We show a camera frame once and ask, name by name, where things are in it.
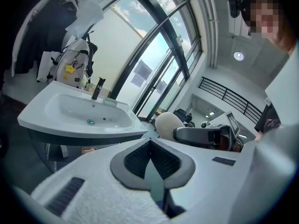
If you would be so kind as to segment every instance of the black faucet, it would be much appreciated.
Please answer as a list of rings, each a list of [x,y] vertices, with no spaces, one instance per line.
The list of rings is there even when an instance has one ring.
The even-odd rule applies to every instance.
[[[94,90],[94,92],[93,92],[92,99],[94,99],[94,100],[97,100],[97,99],[98,99],[99,93],[100,93],[100,91],[101,91],[101,89],[102,89],[103,84],[104,84],[105,81],[106,81],[106,79],[102,79],[102,78],[100,77],[100,80],[99,80],[99,82],[98,82],[98,84],[97,84],[97,87],[95,88],[95,90]]]

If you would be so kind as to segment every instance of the yellow tag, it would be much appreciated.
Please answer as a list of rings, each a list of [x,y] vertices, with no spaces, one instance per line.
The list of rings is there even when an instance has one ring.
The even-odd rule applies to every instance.
[[[72,65],[66,65],[65,66],[65,71],[66,72],[69,72],[69,73],[74,73],[74,71],[75,71],[76,69],[75,68],[73,68],[73,66]]]

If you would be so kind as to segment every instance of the ceiling light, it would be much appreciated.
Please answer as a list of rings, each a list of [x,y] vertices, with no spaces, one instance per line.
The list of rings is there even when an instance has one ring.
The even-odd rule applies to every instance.
[[[239,136],[242,137],[242,138],[245,138],[245,139],[247,138],[247,136],[245,136],[245,135],[239,134]]]
[[[240,52],[240,51],[236,51],[234,53],[234,58],[237,60],[237,61],[242,61],[244,60],[244,55]]]

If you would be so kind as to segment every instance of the pink object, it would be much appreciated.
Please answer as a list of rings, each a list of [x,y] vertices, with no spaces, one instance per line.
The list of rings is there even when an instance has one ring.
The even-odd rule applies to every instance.
[[[93,148],[94,150],[98,150],[96,147],[83,147],[83,148],[82,148],[82,155],[84,154],[84,153],[83,153],[83,150],[89,150],[89,149],[92,149],[92,148]]]

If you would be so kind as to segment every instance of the hair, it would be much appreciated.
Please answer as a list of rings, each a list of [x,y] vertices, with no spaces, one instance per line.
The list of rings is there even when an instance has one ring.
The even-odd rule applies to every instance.
[[[240,5],[242,18],[244,19],[246,25],[250,27],[250,32],[256,32],[256,22],[251,21],[250,17],[250,6],[253,3],[256,3],[256,0],[242,0]],[[276,9],[280,9],[278,0],[272,0],[272,3],[276,5]]]

